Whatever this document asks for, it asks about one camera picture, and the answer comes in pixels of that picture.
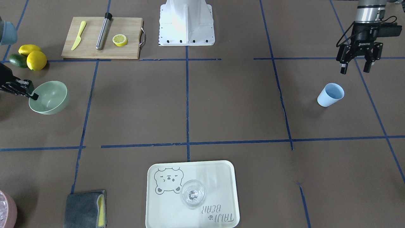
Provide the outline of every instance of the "cable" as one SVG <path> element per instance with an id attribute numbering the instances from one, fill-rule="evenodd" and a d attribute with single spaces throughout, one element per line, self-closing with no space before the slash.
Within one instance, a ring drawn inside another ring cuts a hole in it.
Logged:
<path id="1" fill-rule="evenodd" d="M 353 22 L 349 28 L 345 31 L 345 33 L 343 33 L 342 37 L 340 37 L 340 39 L 338 40 L 338 42 L 336 43 L 336 47 L 340 47 L 342 46 L 346 41 L 349 40 L 349 38 L 347 38 L 345 41 L 343 41 L 341 44 L 339 44 L 339 42 L 343 39 L 343 37 L 346 35 L 346 33 L 349 31 L 349 29 L 354 25 L 355 22 Z"/>
<path id="2" fill-rule="evenodd" d="M 387 18 L 386 20 L 381 20 L 381 21 L 382 21 L 382 22 L 386 22 L 386 21 L 388 21 L 390 18 L 393 18 L 393 17 L 395 17 L 395 20 L 394 20 L 393 22 L 390 22 L 390 23 L 394 23 L 394 22 L 396 22 L 396 20 L 398 19 L 396 16 L 391 16 L 391 17 Z"/>

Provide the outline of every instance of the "green bowl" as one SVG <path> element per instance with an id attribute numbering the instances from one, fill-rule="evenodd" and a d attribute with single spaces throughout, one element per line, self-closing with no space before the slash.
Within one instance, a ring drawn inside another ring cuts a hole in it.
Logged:
<path id="1" fill-rule="evenodd" d="M 69 103 L 70 95 L 66 85 L 58 81 L 46 82 L 33 91 L 38 100 L 30 98 L 30 108 L 44 115 L 52 115 L 62 111 Z"/>

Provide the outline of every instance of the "plastic cup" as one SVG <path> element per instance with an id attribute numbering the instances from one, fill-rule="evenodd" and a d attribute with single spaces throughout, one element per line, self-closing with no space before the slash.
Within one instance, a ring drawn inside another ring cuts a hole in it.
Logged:
<path id="1" fill-rule="evenodd" d="M 328 107 L 345 96 L 343 88 L 336 83 L 329 83 L 318 96 L 318 104 Z"/>
<path id="2" fill-rule="evenodd" d="M 28 104 L 33 111 L 44 115 L 62 111 L 70 100 L 66 85 L 58 81 L 46 82 L 34 89 L 33 93 L 38 94 L 38 100 L 30 98 Z"/>
<path id="3" fill-rule="evenodd" d="M 0 40 L 0 45 L 11 45 L 17 42 L 17 30 L 15 29 L 14 25 L 11 22 L 1 21 L 0 23 L 3 24 L 3 34 Z"/>

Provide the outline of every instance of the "pink bowl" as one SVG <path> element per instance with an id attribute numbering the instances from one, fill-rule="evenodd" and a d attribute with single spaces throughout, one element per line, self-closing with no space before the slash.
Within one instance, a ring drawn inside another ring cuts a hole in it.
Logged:
<path id="1" fill-rule="evenodd" d="M 7 193 L 0 191 L 0 194 L 4 195 L 6 198 L 7 217 L 4 228 L 13 228 L 17 219 L 17 206 L 15 205 L 13 198 Z"/>

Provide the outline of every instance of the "cutting board handle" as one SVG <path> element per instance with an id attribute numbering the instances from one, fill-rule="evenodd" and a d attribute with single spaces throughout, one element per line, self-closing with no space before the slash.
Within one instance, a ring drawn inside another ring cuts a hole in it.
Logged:
<path id="1" fill-rule="evenodd" d="M 143 33 L 143 41 L 139 43 L 139 47 L 142 47 L 143 45 L 145 45 L 145 42 L 146 42 L 146 33 L 143 30 L 143 27 L 141 27 L 141 31 Z"/>

